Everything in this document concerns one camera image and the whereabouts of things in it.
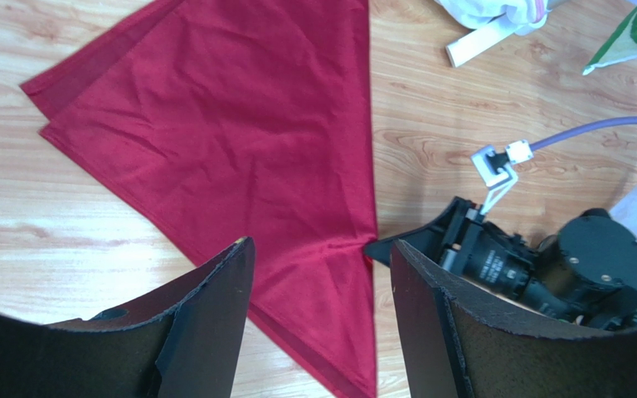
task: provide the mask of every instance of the black motor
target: black motor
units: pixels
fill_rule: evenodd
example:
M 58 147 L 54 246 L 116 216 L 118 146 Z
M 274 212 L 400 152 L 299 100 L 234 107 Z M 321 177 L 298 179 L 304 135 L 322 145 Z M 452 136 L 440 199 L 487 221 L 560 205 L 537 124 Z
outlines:
M 637 326 L 637 240 L 603 209 L 584 212 L 532 249 L 456 197 L 430 224 L 370 244 L 366 254 L 389 265 L 397 239 L 549 317 L 607 330 Z

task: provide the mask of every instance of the folded red fabric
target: folded red fabric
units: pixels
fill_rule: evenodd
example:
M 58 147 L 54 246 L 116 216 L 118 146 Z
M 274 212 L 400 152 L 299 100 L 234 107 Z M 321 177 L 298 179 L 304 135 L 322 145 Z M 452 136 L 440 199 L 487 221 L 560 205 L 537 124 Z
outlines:
M 250 319 L 351 398 L 377 389 L 368 42 L 367 0 L 157 0 L 22 85 L 194 264 L 255 238 Z

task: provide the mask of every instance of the white plastic bag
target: white plastic bag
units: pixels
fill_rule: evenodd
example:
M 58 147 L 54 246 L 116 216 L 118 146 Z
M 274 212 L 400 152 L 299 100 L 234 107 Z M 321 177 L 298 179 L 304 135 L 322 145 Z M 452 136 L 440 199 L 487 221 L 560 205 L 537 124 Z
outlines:
M 547 0 L 435 0 L 456 21 L 478 29 L 493 18 L 507 15 L 515 25 L 537 29 L 547 20 Z

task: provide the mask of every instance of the wooden table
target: wooden table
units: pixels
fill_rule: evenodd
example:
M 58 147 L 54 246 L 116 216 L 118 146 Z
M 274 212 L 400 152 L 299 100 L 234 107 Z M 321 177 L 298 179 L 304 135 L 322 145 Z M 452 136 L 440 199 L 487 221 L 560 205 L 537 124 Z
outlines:
M 37 135 L 46 119 L 18 89 L 149 0 L 0 0 L 0 312 L 35 323 L 89 318 L 189 271 L 138 213 Z M 455 70 L 466 30 L 432 0 L 371 0 L 380 232 L 486 191 L 469 155 L 595 119 L 637 114 L 637 61 L 581 69 L 632 9 L 574 0 L 529 36 Z M 520 165 L 490 219 L 537 240 L 637 183 L 637 127 L 591 133 Z M 375 270 L 381 396 L 408 396 L 388 269 Z M 248 323 L 234 396 L 329 396 Z

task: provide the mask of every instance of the purple cable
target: purple cable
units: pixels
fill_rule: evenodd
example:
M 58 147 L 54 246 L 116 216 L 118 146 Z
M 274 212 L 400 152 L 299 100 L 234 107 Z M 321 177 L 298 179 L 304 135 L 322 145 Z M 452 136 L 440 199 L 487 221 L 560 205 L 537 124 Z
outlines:
M 559 134 L 554 134 L 551 137 L 547 137 L 541 141 L 537 141 L 533 144 L 531 144 L 529 147 L 532 150 L 532 152 L 538 150 L 538 149 L 542 149 L 544 147 L 547 147 L 549 145 L 552 145 L 553 143 L 558 143 L 560 141 L 563 141 L 567 138 L 571 138 L 571 137 L 576 137 L 577 135 L 583 134 L 583 133 L 588 133 L 590 131 L 594 131 L 594 130 L 598 130 L 598 129 L 605 129 L 608 127 L 615 127 L 615 126 L 623 126 L 623 125 L 627 125 L 627 124 L 637 124 L 637 116 L 627 116 L 624 118 L 613 118 L 613 119 L 604 119 L 604 120 L 598 120 L 596 122 L 593 123 L 589 123 L 589 124 L 584 124 L 582 126 L 579 127 L 575 127 L 573 129 L 567 130 L 567 131 L 562 131 Z

